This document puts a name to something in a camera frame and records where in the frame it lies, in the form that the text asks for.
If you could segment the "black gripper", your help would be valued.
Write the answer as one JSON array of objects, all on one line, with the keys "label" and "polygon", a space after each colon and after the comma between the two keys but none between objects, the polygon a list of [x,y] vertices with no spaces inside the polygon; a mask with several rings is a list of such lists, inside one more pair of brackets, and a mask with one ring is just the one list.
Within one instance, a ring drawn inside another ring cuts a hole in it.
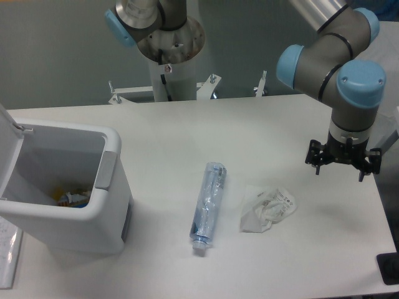
[{"label": "black gripper", "polygon": [[379,174],[382,163],[382,149],[366,150],[368,139],[355,143],[353,139],[344,142],[336,139],[329,131],[327,143],[323,145],[317,140],[310,140],[305,163],[315,168],[315,174],[320,174],[320,168],[330,163],[358,165],[358,181],[365,176]]}]

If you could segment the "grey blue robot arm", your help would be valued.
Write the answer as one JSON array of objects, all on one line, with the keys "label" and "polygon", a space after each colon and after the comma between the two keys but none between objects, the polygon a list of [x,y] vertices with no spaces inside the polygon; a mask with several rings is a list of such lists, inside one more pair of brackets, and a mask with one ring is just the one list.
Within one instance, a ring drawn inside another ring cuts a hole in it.
[{"label": "grey blue robot arm", "polygon": [[[359,54],[380,30],[368,9],[352,9],[345,1],[293,1],[317,31],[306,48],[289,46],[279,57],[280,82],[332,109],[326,143],[312,140],[305,162],[316,169],[330,163],[350,164],[361,176],[378,174],[380,148],[368,148],[372,126],[383,98],[386,74]],[[138,47],[150,65],[158,102],[197,100],[194,59],[205,33],[188,16],[185,1],[117,1],[105,12],[110,31],[127,47]]]}]

